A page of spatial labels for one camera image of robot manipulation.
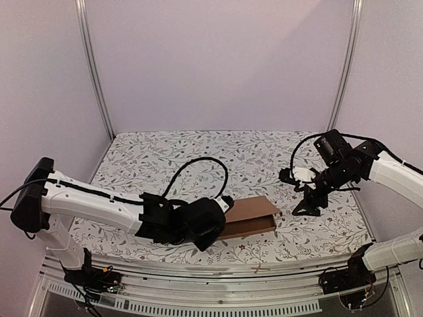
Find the brown cardboard paper box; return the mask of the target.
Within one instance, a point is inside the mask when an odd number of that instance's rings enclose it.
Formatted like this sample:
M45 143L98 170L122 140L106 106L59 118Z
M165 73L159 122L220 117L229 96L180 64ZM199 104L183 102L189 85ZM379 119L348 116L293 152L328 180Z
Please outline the brown cardboard paper box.
M274 215L280 210L264 196L235 200L234 207L226 214L226 223L219 240L242 238L274 231Z

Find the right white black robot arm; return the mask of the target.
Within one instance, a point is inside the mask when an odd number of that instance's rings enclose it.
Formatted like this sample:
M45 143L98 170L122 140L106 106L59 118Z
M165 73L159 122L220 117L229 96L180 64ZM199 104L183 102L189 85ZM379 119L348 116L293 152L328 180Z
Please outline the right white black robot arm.
M320 216L321 209L328 207L329 194L346 192L348 183L357 184L362 180L389 188L416 206L422 206L420 169L401 160L376 139L356 136L361 144L353 147L347 141L350 137L337 129L311 136L327 166L322 172L296 167L293 160L288 168L280 171L281 181L293 184L297 192L303 193L293 215ZM362 246L348 260L348 269L342 272L341 279L346 287L355 288L369 272L421 259L422 229L416 229L386 242Z

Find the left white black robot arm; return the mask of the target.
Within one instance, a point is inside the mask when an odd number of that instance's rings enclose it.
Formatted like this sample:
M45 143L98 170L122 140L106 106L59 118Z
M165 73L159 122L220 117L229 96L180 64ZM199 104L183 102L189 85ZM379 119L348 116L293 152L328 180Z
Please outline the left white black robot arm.
M24 184L4 202L16 197L11 222L37 236L65 269L85 287L98 281L89 251L71 237L60 215L83 218L120 229L159 244L193 243L200 251L210 247L225 228L232 197L222 192L188 203L166 194L125 194L79 182L55 170L54 160L41 158Z

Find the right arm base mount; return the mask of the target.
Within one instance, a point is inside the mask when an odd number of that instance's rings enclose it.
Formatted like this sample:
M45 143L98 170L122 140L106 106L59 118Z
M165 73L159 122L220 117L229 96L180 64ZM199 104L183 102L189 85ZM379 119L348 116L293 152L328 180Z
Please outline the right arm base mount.
M376 282L375 274L366 268L362 256L353 255L347 261L347 264L345 269L329 267L319 275L319 286L325 295L371 285Z

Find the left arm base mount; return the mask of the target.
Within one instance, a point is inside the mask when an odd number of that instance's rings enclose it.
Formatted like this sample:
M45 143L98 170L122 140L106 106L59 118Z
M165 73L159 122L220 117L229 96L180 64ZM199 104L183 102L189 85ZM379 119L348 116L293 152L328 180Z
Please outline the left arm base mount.
M64 280L84 291L94 293L115 293L122 286L122 274L114 271L110 265L99 269L92 266L71 270L62 267Z

